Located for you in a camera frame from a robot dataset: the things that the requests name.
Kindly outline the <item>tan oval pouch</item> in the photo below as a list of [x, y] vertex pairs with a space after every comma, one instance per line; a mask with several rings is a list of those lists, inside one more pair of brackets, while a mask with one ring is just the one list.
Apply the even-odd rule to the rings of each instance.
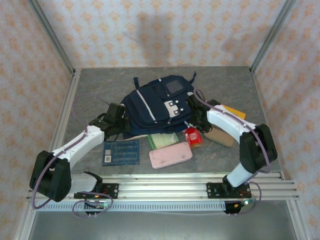
[[235, 139], [230, 134], [216, 126], [213, 126], [209, 132], [204, 133], [204, 136], [226, 147], [232, 147], [235, 143]]

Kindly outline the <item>pink pencil case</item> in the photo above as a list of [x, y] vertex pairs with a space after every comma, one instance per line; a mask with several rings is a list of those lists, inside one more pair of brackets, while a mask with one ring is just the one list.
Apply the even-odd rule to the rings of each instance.
[[180, 142], [149, 152], [153, 169], [161, 169], [190, 160], [192, 150], [187, 142]]

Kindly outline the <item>blue booklet with barcodes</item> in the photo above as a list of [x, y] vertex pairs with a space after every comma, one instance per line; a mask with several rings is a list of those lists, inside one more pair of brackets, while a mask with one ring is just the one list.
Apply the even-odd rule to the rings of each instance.
[[102, 165], [103, 166], [129, 166], [140, 164], [140, 141], [122, 140], [104, 142]]

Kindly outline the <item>right aluminium frame post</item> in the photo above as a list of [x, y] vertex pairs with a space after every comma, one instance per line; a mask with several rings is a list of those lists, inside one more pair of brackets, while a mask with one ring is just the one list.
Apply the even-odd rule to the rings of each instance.
[[285, 0], [281, 10], [279, 11], [273, 25], [271, 26], [270, 30], [268, 31], [266, 38], [261, 45], [252, 65], [250, 66], [249, 70], [251, 75], [253, 75], [263, 62], [265, 56], [268, 53], [269, 48], [273, 44], [274, 40], [276, 39], [278, 33], [280, 32], [282, 26], [284, 25], [286, 19], [290, 15], [293, 7], [295, 6], [297, 0]]

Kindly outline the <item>navy blue student backpack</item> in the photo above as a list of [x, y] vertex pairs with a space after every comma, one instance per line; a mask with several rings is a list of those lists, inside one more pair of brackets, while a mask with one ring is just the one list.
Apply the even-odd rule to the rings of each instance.
[[168, 75], [140, 85], [133, 78], [135, 90], [121, 101], [129, 119], [130, 132], [123, 132], [123, 138], [133, 139], [142, 135], [171, 134], [188, 128], [193, 111], [187, 99], [194, 94], [193, 82], [180, 75]]

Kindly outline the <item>green tissue pack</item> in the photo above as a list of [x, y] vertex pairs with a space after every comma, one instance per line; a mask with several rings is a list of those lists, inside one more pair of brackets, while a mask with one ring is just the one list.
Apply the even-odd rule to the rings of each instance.
[[150, 146], [153, 150], [161, 149], [179, 142], [176, 133], [156, 133], [147, 136]]

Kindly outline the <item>yellow cover book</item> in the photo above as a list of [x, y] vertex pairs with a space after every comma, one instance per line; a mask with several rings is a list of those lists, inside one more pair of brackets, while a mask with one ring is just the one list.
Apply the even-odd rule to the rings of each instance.
[[236, 110], [236, 109], [234, 109], [234, 108], [231, 108], [231, 107], [229, 107], [229, 106], [226, 106], [226, 105], [222, 105], [226, 110], [228, 110], [229, 112], [231, 112], [231, 113], [233, 113], [233, 114], [235, 114], [236, 116], [238, 116], [239, 118], [241, 118], [241, 119], [245, 119], [245, 117], [246, 117], [246, 114], [244, 113], [244, 112], [242, 112], [242, 111], [239, 111], [239, 110]]

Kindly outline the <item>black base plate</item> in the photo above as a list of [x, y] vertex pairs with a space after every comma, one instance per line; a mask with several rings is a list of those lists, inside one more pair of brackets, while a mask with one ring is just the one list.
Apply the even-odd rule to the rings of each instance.
[[76, 192], [73, 197], [75, 199], [82, 200], [100, 200], [107, 199], [106, 195], [109, 195], [112, 199], [118, 198], [119, 184], [118, 183], [101, 183], [95, 186], [91, 191], [98, 194], [80, 193]]
[[232, 187], [228, 183], [208, 182], [206, 184], [206, 193], [209, 199], [241, 199], [252, 197], [249, 184]]

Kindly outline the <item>aluminium frame leg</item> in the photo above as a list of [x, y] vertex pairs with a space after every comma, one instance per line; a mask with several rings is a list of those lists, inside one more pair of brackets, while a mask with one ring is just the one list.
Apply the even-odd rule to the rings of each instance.
[[29, 239], [36, 214], [37, 211], [32, 208], [30, 201], [25, 201], [13, 240]]
[[287, 200], [286, 204], [297, 240], [313, 240], [302, 202], [292, 199]]

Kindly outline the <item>small circuit board with LED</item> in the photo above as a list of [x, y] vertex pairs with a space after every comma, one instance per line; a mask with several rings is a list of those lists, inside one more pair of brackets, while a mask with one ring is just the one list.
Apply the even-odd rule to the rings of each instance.
[[88, 209], [98, 209], [98, 210], [104, 210], [109, 206], [109, 204], [104, 201], [85, 201], [84, 205]]
[[240, 203], [235, 203], [233, 206], [234, 208], [242, 208], [246, 205], [248, 205], [249, 203], [254, 203], [256, 201], [256, 199], [248, 199], [248, 200], [244, 200], [243, 202]]

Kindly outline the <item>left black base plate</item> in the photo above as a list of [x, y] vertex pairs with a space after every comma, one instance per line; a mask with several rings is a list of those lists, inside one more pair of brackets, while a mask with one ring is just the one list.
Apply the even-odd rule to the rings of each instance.
[[109, 195], [112, 199], [118, 198], [119, 184], [118, 183], [101, 183], [95, 186], [91, 191], [98, 194], [80, 193], [76, 192], [73, 197], [75, 199], [82, 200], [100, 200], [107, 199], [106, 195]]

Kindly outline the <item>aluminium side rail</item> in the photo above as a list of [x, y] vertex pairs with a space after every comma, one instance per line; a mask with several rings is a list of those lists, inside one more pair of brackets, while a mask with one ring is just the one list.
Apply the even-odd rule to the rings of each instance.
[[48, 151], [52, 152], [55, 149], [60, 148], [63, 145], [68, 120], [71, 114], [73, 101], [76, 95], [77, 87], [79, 84], [82, 69], [77, 68], [71, 76], [69, 86], [67, 88], [63, 104], [59, 113], [53, 136], [51, 138]]

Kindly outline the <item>red snack packet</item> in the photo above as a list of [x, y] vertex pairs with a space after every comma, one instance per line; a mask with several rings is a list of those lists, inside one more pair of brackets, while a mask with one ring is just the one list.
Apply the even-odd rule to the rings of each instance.
[[187, 128], [184, 131], [184, 136], [191, 148], [198, 148], [204, 144], [200, 132], [194, 127]]

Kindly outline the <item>left aluminium frame post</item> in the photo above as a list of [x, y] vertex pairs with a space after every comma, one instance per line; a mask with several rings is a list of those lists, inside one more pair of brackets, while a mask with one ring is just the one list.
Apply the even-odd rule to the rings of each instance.
[[48, 36], [49, 40], [51, 41], [53, 48], [59, 55], [60, 59], [63, 62], [63, 65], [67, 69], [67, 71], [73, 75], [75, 73], [75, 69], [67, 56], [61, 42], [58, 39], [52, 25], [50, 24], [44, 10], [42, 9], [38, 0], [26, 0], [33, 12], [35, 13], [36, 17], [38, 18], [43, 30], [45, 31], [46, 35]]

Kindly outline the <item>aluminium table edge rail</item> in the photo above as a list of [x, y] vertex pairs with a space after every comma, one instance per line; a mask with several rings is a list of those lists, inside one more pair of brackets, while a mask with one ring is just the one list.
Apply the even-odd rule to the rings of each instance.
[[[112, 175], [103, 175], [100, 177], [103, 179], [107, 178], [125, 178], [125, 179], [189, 179], [189, 178], [206, 178], [206, 179], [222, 179], [226, 176], [227, 173], [160, 173], [160, 174], [112, 174]], [[267, 180], [283, 180], [281, 173], [278, 171], [271, 172], [269, 174], [258, 173], [255, 176], [256, 179], [261, 180], [266, 178]]]

